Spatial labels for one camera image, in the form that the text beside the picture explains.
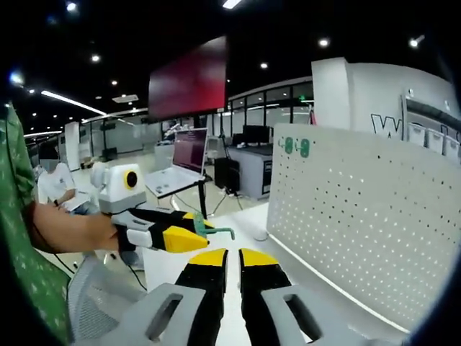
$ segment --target laptop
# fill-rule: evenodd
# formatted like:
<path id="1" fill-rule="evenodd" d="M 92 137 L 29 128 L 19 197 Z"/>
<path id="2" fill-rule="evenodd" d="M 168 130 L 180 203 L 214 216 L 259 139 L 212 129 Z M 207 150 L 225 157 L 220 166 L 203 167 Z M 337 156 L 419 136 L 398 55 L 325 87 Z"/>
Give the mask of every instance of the laptop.
<path id="1" fill-rule="evenodd" d="M 176 132 L 171 166 L 147 174 L 146 187 L 157 198 L 162 198 L 204 179 L 207 140 L 207 128 Z"/>

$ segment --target white pegboard panel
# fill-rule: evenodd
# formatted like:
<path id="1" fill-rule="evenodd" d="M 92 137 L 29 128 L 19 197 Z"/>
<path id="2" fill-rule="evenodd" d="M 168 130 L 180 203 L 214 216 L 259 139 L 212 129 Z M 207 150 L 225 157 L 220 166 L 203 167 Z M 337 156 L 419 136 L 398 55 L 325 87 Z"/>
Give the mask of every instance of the white pegboard panel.
<path id="1" fill-rule="evenodd" d="M 269 233 L 402 328 L 440 294 L 460 227 L 461 169 L 443 156 L 368 133 L 276 126 Z"/>

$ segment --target linear ceiling light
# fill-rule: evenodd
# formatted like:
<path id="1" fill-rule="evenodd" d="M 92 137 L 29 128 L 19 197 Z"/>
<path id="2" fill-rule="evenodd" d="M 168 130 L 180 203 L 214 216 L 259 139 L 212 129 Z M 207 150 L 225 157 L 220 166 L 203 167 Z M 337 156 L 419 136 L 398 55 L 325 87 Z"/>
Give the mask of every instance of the linear ceiling light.
<path id="1" fill-rule="evenodd" d="M 48 96 L 48 97 L 52 97 L 53 99 L 59 99 L 60 101 L 64 101 L 64 102 L 70 103 L 70 104 L 72 104 L 72 105 L 82 107 L 82 108 L 84 108 L 84 109 L 86 109 L 86 110 L 91 110 L 92 112 L 98 113 L 98 114 L 100 114 L 100 115 L 106 115 L 106 113 L 102 112 L 101 110 L 97 110 L 97 109 L 95 109 L 95 108 L 93 108 L 93 107 L 84 105 L 83 103 L 80 103 L 80 102 L 77 102 L 77 101 L 73 101 L 72 99 L 68 99 L 67 97 L 60 96 L 60 95 L 54 94 L 54 93 L 52 93 L 52 92 L 47 92 L 46 90 L 43 90 L 43 91 L 42 91 L 42 95 L 45 95 L 45 96 Z"/>
<path id="2" fill-rule="evenodd" d="M 48 132 L 29 133 L 28 135 L 24 135 L 24 138 L 47 136 L 47 135 L 57 135 L 59 133 L 62 133 L 62 131 L 48 131 Z"/>
<path id="3" fill-rule="evenodd" d="M 227 0 L 227 1 L 224 3 L 223 7 L 224 7 L 225 9 L 233 9 L 235 6 L 238 5 L 238 3 L 239 3 L 240 1 L 242 1 L 242 0 Z"/>

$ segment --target floor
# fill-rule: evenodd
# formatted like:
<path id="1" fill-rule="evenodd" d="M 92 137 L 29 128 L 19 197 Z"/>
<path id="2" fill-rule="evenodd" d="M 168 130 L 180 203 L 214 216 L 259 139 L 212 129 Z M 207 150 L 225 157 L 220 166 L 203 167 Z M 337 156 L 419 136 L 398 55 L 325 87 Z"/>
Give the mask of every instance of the floor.
<path id="1" fill-rule="evenodd" d="M 108 164 L 113 167 L 121 164 L 132 164 L 136 163 L 139 165 L 141 171 L 143 173 L 150 173 L 156 170 L 155 162 L 152 153 L 134 153 L 131 155 L 125 155 L 117 160 L 111 161 Z M 213 166 L 206 166 L 207 174 L 211 177 L 214 176 L 214 169 Z M 81 171 L 76 171 L 73 173 L 73 178 L 76 182 L 77 188 L 83 187 L 83 189 L 88 190 L 91 188 L 90 184 L 90 170 L 85 169 Z M 199 195 L 197 188 L 192 188 L 190 190 L 186 190 L 183 192 L 178 193 L 177 195 L 171 198 L 164 198 L 163 200 L 157 200 L 157 198 L 148 190 L 147 192 L 147 199 L 149 203 L 153 203 L 154 205 L 160 205 L 161 207 L 165 208 L 172 208 L 176 210 L 184 210 L 184 211 L 191 211 L 195 212 L 200 210 L 200 203 L 199 203 Z M 206 184 L 206 206 L 207 212 L 209 217 L 213 216 L 222 216 L 228 213 L 239 211 L 240 209 L 247 209 L 254 207 L 256 205 L 261 205 L 262 203 L 267 202 L 267 200 L 252 200 L 250 198 L 246 198 L 241 196 L 238 200 L 235 197 L 227 196 L 225 197 L 225 193 L 215 186 L 214 182 L 208 182 Z M 105 251 L 97 251 L 97 256 L 101 259 L 104 259 L 106 252 Z M 116 259 L 112 259 L 111 257 L 107 257 L 107 268 L 118 272 L 121 276 L 126 279 L 127 282 L 130 284 L 139 287 L 138 279 L 134 276 L 131 272 L 130 268 L 123 264 L 123 262 L 116 255 Z M 75 271 L 74 265 L 80 265 L 83 260 L 82 253 L 73 253 L 73 254 L 59 254 L 58 258 L 51 254 L 43 253 L 47 259 L 49 259 L 52 263 L 56 264 L 62 270 L 69 273 L 72 276 L 72 273 L 69 272 L 68 269 L 64 267 L 63 264 L 59 262 L 61 260 L 67 267 L 69 267 L 72 271 Z M 146 278 L 143 271 L 136 271 L 137 276 L 141 283 L 146 286 Z"/>

